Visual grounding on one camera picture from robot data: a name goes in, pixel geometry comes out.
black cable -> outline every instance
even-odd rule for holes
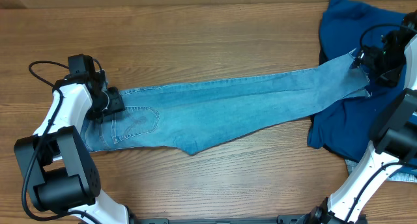
[[[46,83],[47,85],[51,86],[55,91],[57,91],[59,93],[59,101],[58,101],[58,105],[57,108],[55,109],[55,111],[53,112],[51,119],[48,121],[48,125],[46,126],[44,133],[42,134],[42,136],[40,136],[40,139],[36,145],[35,151],[32,154],[31,160],[29,161],[29,167],[26,170],[25,173],[25,178],[23,180],[23,187],[22,187],[22,206],[23,206],[23,210],[25,210],[25,213],[32,219],[37,220],[37,221],[51,221],[51,220],[55,220],[61,217],[65,217],[65,216],[69,216],[72,214],[79,214],[81,217],[86,217],[88,219],[90,219],[94,224],[100,224],[93,216],[91,216],[90,214],[87,214],[86,212],[82,212],[79,210],[72,210],[69,211],[65,214],[57,214],[54,216],[50,216],[50,217],[39,217],[36,216],[34,213],[32,213],[32,211],[30,211],[28,205],[27,205],[27,200],[26,200],[26,193],[27,193],[27,187],[29,184],[29,179],[32,173],[32,169],[33,166],[35,164],[35,160],[36,160],[36,156],[39,153],[39,151],[42,149],[43,146],[43,141],[45,140],[45,136],[48,134],[49,130],[51,129],[51,127],[53,126],[53,121],[55,120],[55,118],[58,115],[59,109],[61,108],[62,104],[63,104],[63,100],[64,100],[64,95],[62,93],[61,90],[59,89],[55,89],[54,85],[52,83],[50,83],[49,81],[46,81],[45,79],[41,78],[39,75],[37,75],[36,73],[33,72],[32,70],[32,66],[35,64],[56,64],[58,66],[62,66],[64,68],[69,68],[63,64],[57,63],[57,62],[52,62],[52,61],[35,61],[33,63],[31,63],[29,65],[29,71],[32,75],[34,75],[37,79],[41,80],[42,82]]]
[[[352,207],[351,207],[351,209],[349,210],[349,213],[348,213],[348,214],[347,214],[347,216],[346,216],[345,223],[348,223],[349,218],[351,217],[351,215],[352,215],[352,213],[353,213],[354,207],[358,204],[358,202],[359,202],[359,200],[360,200],[360,197],[361,197],[361,196],[362,196],[362,194],[365,192],[366,188],[370,185],[370,183],[372,182],[372,180],[373,180],[376,176],[378,176],[378,174],[379,174],[381,171],[384,171],[386,168],[388,168],[389,166],[392,166],[392,165],[402,165],[402,166],[405,166],[405,167],[411,167],[411,168],[413,168],[413,169],[417,169],[417,165],[412,165],[412,164],[405,163],[405,162],[401,162],[401,161],[400,161],[400,162],[392,162],[392,163],[387,163],[387,164],[385,164],[385,165],[381,166],[381,168],[379,168],[379,169],[377,170],[377,172],[375,172],[375,173],[371,176],[371,178],[369,178],[369,179],[368,179],[368,181],[365,183],[364,187],[363,187],[363,188],[359,191],[358,196],[354,199],[354,202],[353,202],[353,204],[352,204]]]
[[[416,30],[416,29],[412,29],[412,28],[410,28],[410,27],[407,27],[407,26],[405,26],[405,25],[400,25],[400,24],[394,24],[394,23],[382,23],[382,24],[374,25],[374,26],[371,26],[371,27],[369,27],[368,29],[366,29],[366,30],[362,33],[362,35],[360,36],[360,38],[359,38],[359,46],[360,46],[360,49],[363,49],[363,48],[364,48],[364,46],[363,46],[363,44],[362,44],[362,40],[364,39],[364,36],[365,36],[368,32],[370,32],[371,30],[373,30],[373,29],[375,29],[375,28],[379,28],[379,27],[388,27],[388,26],[400,27],[400,28],[408,29],[408,30],[410,30],[410,31],[412,31],[412,32],[414,32],[414,33],[417,33],[417,30]]]
[[[100,62],[98,62],[98,60],[95,58],[93,58],[93,61],[97,63],[98,68],[100,69],[100,72],[103,71],[102,66],[100,65]]]

